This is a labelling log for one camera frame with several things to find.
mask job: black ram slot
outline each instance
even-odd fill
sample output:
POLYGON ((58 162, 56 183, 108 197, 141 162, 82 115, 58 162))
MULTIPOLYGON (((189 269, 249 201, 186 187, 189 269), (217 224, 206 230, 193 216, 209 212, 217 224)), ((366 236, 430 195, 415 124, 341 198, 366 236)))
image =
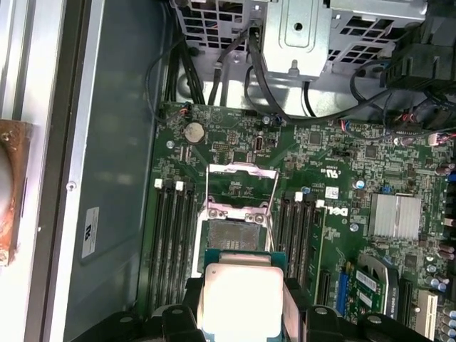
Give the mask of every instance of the black ram slot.
POLYGON ((173 293, 176 289, 175 286, 175 273, 176 273, 176 268, 177 268, 177 263, 179 262, 177 260, 177 254, 179 251, 179 240, 180 240, 180 231, 181 231, 181 223, 182 223, 182 208, 184 206, 184 192, 183 191, 177 191, 177 200, 176 200, 176 205, 175 205, 175 212, 172 217, 172 225, 170 227, 170 238, 168 239, 168 254, 166 258, 166 265, 167 265, 167 271, 166 271, 166 285, 165 285, 165 293, 166 296, 164 297, 164 303, 162 305, 168 305, 168 304, 174 304, 172 301, 173 293))
POLYGON ((295 219, 297 218, 297 212, 298 212, 298 206, 299 203, 295 203, 294 205, 291 206, 290 209, 290 215, 289 215, 289 223, 287 224, 288 226, 288 231, 286 232, 286 242, 285 242, 285 253, 286 253, 286 258, 288 260, 288 267, 287 269, 287 274, 288 277, 290 277, 290 273, 293 271, 291 269, 291 261, 294 260, 294 249, 293 249, 293 242, 294 242, 294 237, 296 236, 296 231, 299 230, 298 227, 296 226, 295 219))
POLYGON ((399 281, 398 321, 405 326, 410 323, 410 312, 413 297, 413 283, 401 278, 399 281))
POLYGON ((323 269, 320 271, 320 281, 318 282, 318 293, 316 297, 316 303, 318 305, 328 305, 330 287, 331 273, 323 269))
POLYGON ((153 307, 153 298, 155 298, 156 288, 152 286, 154 284, 154 280, 157 277, 158 269, 157 265, 159 262, 159 250, 160 250, 160 234, 161 234, 161 226, 160 223, 162 222, 163 215, 165 214, 165 208, 167 207, 168 202, 170 201, 170 192, 172 191, 172 184, 169 182, 165 183, 165 186, 157 190, 157 204, 155 207, 155 222, 154 222, 154 236, 152 241, 152 250, 150 251, 150 267, 149 267, 149 285, 150 288, 147 293, 147 312, 149 315, 152 314, 154 310, 153 307))
POLYGON ((295 233, 293 235, 292 250, 289 255, 289 268, 287 276, 289 278, 296 278, 299 271, 300 264, 300 248, 301 239, 303 234, 303 221, 304 221, 304 208, 302 202, 296 203, 294 206, 294 227, 295 233))
POLYGON ((155 262, 155 272, 154 272, 154 278, 156 281, 154 281, 154 284, 157 284, 157 286, 154 286, 155 289, 155 295, 153 296, 153 303, 152 307, 156 309, 158 306, 160 306, 160 298, 162 296, 162 289, 164 286, 164 263, 165 263, 165 249, 167 248, 166 244, 166 234, 169 232, 169 227, 171 224, 172 220, 172 210, 174 207, 174 201, 175 201, 175 193, 174 189, 167 188, 166 189, 167 193, 165 194, 166 196, 166 203, 163 205, 163 212, 161 216, 161 220, 158 225, 158 229, 160 230, 160 235, 158 237, 158 242, 157 242, 157 249, 156 249, 156 262, 155 262))
POLYGON ((282 252, 282 239, 284 231, 286 230, 286 218, 288 217, 288 212, 290 208, 290 201, 282 198, 280 201, 280 211, 279 211, 279 224, 277 227, 277 237, 276 237, 276 250, 282 252))
POLYGON ((309 269, 309 251, 311 247, 312 225, 314 223, 315 202, 303 202, 304 219, 302 221, 302 238, 299 247, 299 268, 296 278, 299 284, 304 287, 309 269))
POLYGON ((192 234, 193 226, 195 226, 195 220, 193 219, 193 211, 195 208, 195 186, 193 184, 186 184, 185 188, 185 199, 186 205, 182 213, 182 233, 180 237, 180 263, 179 263, 179 274, 178 274, 178 286, 177 286, 177 303, 180 303, 184 298, 185 282, 187 281, 187 269, 192 265, 193 256, 190 254, 190 245, 193 245, 193 239, 195 238, 192 234))
MULTIPOLYGON (((155 223, 154 223, 154 236, 152 238, 152 250, 150 251, 150 258, 149 258, 149 275, 148 275, 148 283, 149 285, 152 284, 152 279, 153 279, 153 273, 154 273, 154 262, 155 262, 155 244, 156 241, 158 240, 158 235, 159 235, 159 229, 158 229, 158 222, 160 220, 160 215, 162 213, 162 208, 163 208, 163 202, 165 200, 165 191, 163 189, 156 190, 157 192, 157 203, 155 207, 155 223)), ((152 288, 149 286, 147 289, 147 299, 146 299, 146 312, 151 314, 150 312, 150 304, 151 304, 151 295, 152 295, 152 288)))

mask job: pcie slot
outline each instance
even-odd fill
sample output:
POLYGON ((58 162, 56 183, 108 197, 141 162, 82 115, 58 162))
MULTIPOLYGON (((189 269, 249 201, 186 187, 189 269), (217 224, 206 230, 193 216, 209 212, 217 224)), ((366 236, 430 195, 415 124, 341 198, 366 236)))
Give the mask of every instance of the pcie slot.
POLYGON ((337 291, 337 300, 336 300, 336 310, 342 315, 345 316, 346 311, 346 299, 347 299, 347 289, 348 289, 348 275, 345 273, 339 274, 339 285, 337 291))
POLYGON ((177 288, 176 285, 176 271, 178 268, 178 260, 177 256, 179 253, 179 248, 180 248, 180 232, 182 230, 182 210, 185 205, 185 200, 186 196, 183 191, 177 191, 177 201, 175 205, 175 213, 173 215, 173 223, 172 223, 172 228, 170 231, 170 248, 168 250, 170 257, 167 258, 168 260, 168 284, 166 285, 166 299, 165 299, 165 305, 166 304, 173 304, 173 293, 177 288))
POLYGON ((163 280, 160 279, 161 271, 162 271, 162 263, 163 263, 163 244, 165 240, 165 232, 166 227, 170 223, 170 215, 172 214, 172 208, 174 203, 174 191, 172 188, 172 184, 165 185, 163 190, 165 192, 165 197, 163 201, 163 206, 159 208, 160 215, 157 218, 157 223, 155 225, 155 229, 157 230, 157 236, 155 237, 154 241, 154 249, 153 249, 153 267, 154 272, 152 275, 152 281, 150 284, 157 284, 156 286, 152 287, 152 308, 157 308, 159 306, 159 298, 161 296, 161 288, 163 280))
POLYGON ((401 278, 399 281, 398 321, 408 326, 412 306, 413 283, 401 278))
POLYGON ((437 320, 438 296, 426 290, 418 291, 418 307, 421 311, 416 314, 415 331, 431 341, 434 341, 437 320))
POLYGON ((316 303, 318 305, 328 305, 329 289, 331 287, 331 273, 329 271, 321 270, 320 282, 318 283, 318 293, 316 303))
POLYGON ((177 303, 180 303, 184 298, 185 282, 187 280, 187 269, 191 252, 189 241, 193 241, 192 237, 192 225, 190 222, 194 222, 193 210, 195 206, 195 189, 193 184, 186 184, 185 188, 185 205, 182 212, 181 222, 181 240, 180 240, 180 260, 179 260, 179 272, 177 276, 177 303))

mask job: label sticker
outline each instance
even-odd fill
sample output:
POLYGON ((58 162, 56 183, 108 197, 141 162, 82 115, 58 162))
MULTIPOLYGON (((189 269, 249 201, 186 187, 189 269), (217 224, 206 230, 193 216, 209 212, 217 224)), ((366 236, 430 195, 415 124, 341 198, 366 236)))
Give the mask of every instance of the label sticker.
POLYGON ((361 283, 366 285, 372 291, 374 291, 374 292, 377 291, 377 283, 375 283, 374 280, 372 280, 368 276, 365 276, 361 272, 356 271, 356 278, 357 278, 357 280, 359 280, 361 283))
POLYGON ((359 299, 364 302, 364 304, 370 308, 372 307, 372 301, 363 292, 358 291, 358 296, 359 299))
POLYGON ((325 198, 337 200, 339 198, 339 188, 338 187, 326 187, 325 198))
POLYGON ((90 208, 85 214, 85 226, 83 235, 83 259, 95 251, 97 241, 98 212, 100 207, 90 208))

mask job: black cable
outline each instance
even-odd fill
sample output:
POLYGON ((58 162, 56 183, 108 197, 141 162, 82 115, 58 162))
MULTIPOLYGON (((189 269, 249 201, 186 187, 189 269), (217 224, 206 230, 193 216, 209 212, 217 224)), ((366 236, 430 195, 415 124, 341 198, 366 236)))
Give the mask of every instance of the black cable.
POLYGON ((315 125, 317 123, 326 123, 330 120, 341 119, 341 118, 344 118, 346 116, 353 114, 353 112, 356 112, 358 110, 368 107, 372 103, 376 102, 377 100, 380 100, 381 98, 383 98, 393 92, 390 89, 384 90, 381 93, 373 96, 372 98, 369 98, 365 101, 360 102, 358 105, 355 105, 352 108, 348 108, 348 109, 345 109, 340 112, 330 114, 327 116, 322 116, 319 118, 301 118, 301 119, 292 120, 284 112, 284 110, 280 107, 280 105, 277 103, 276 99, 274 98, 274 96, 271 93, 271 90, 269 89, 269 86, 267 85, 266 77, 264 76, 264 71, 263 71, 263 67, 261 64, 261 53, 259 52, 257 38, 254 34, 251 34, 249 37, 249 48, 250 48, 250 54, 252 57, 252 64, 254 67, 256 79, 258 81, 259 87, 261 89, 261 92, 263 93, 264 98, 266 99, 268 104, 271 106, 271 110, 274 113, 276 113, 279 117, 281 117, 283 120, 285 120, 286 122, 294 124, 294 125, 315 125))
POLYGON ((430 89, 425 90, 424 94, 426 98, 431 100, 432 103, 438 105, 439 107, 452 112, 456 112, 456 103, 449 101, 443 94, 436 94, 430 89))
MULTIPOLYGON (((351 95, 353 95, 353 97, 358 101, 358 102, 362 102, 362 101, 365 101, 366 98, 364 96, 361 95, 361 93, 359 92, 359 90, 357 89, 356 87, 356 77, 358 77, 359 73, 363 70, 365 70, 366 68, 368 68, 369 66, 377 66, 377 65, 381 65, 381 64, 384 64, 384 63, 390 63, 391 60, 388 60, 388 59, 383 59, 383 60, 375 60, 375 61, 369 61, 367 63, 364 63, 358 70, 355 71, 355 73, 350 77, 350 92, 351 92, 351 95)), ((379 110, 379 111, 382 111, 382 108, 379 106, 379 105, 376 105, 375 103, 373 103, 371 105, 371 107, 375 108, 376 110, 379 110)))
POLYGON ((262 57, 258 46, 257 36, 253 32, 249 36, 249 50, 250 56, 252 57, 252 64, 254 67, 255 76, 257 79, 256 81, 258 82, 258 86, 261 89, 261 93, 263 94, 266 102, 269 104, 271 110, 274 113, 276 113, 280 118, 282 118, 286 122, 290 123, 292 121, 291 118, 280 107, 275 97, 272 95, 271 89, 269 89, 268 83, 266 81, 266 76, 264 75, 263 65, 261 62, 262 57))
POLYGON ((190 93, 192 94, 193 102, 199 105, 204 105, 204 96, 201 88, 201 80, 196 71, 195 65, 193 64, 192 57, 188 51, 187 42, 183 41, 181 44, 181 59, 182 65, 184 66, 185 75, 190 87, 190 93))
POLYGON ((152 74, 152 70, 157 65, 157 63, 160 62, 162 58, 164 58, 167 54, 169 54, 177 45, 179 45, 183 39, 184 36, 181 36, 174 43, 168 46, 156 59, 152 61, 151 64, 149 64, 149 67, 145 73, 145 96, 147 99, 147 107, 149 108, 152 117, 159 123, 166 123, 166 120, 159 117, 154 110, 152 99, 150 98, 150 75, 152 74))
POLYGON ((309 101, 309 88, 310 88, 310 86, 311 86, 310 82, 303 82, 302 83, 302 87, 301 87, 301 104, 302 104, 302 98, 304 97, 304 105, 306 105, 307 113, 312 118, 316 118, 316 115, 313 112, 314 110, 311 107, 311 102, 309 101))
POLYGON ((200 99, 199 99, 198 94, 197 94, 197 88, 196 88, 196 85, 195 85, 195 80, 193 78, 192 72, 190 71, 189 60, 188 60, 188 58, 185 55, 185 51, 186 50, 187 50, 187 44, 184 44, 184 42, 182 42, 179 45, 180 58, 181 58, 181 61, 182 61, 182 65, 184 67, 185 76, 187 77, 187 84, 188 84, 188 86, 190 88, 190 96, 192 97, 193 103, 198 104, 200 99))
POLYGON ((209 100, 207 101, 208 105, 214 105, 215 97, 217 96, 217 91, 219 90, 219 84, 222 80, 222 68, 225 58, 228 56, 228 53, 232 52, 234 49, 239 47, 246 39, 247 34, 249 33, 249 28, 243 30, 236 39, 234 39, 226 49, 222 51, 219 58, 217 59, 216 66, 214 68, 214 79, 212 81, 212 89, 209 95, 209 100))
POLYGON ((250 86, 250 73, 252 72, 253 70, 253 66, 250 66, 248 69, 247 69, 247 72, 245 73, 245 79, 244 79, 244 98, 247 102, 247 104, 252 107, 253 109, 255 109, 256 112, 258 112, 259 114, 263 115, 263 116, 267 116, 269 118, 273 118, 274 116, 271 115, 270 113, 266 113, 264 110, 262 110, 261 108, 258 107, 258 105, 256 103, 254 103, 252 101, 252 99, 250 98, 250 95, 249 95, 249 86, 250 86))

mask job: silver heatsink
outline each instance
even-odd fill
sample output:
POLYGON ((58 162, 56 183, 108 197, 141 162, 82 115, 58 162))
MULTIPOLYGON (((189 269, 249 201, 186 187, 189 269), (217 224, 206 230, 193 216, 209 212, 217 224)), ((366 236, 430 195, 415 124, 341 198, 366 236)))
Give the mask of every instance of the silver heatsink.
POLYGON ((369 235, 418 239, 421 199, 408 196, 372 195, 369 235))

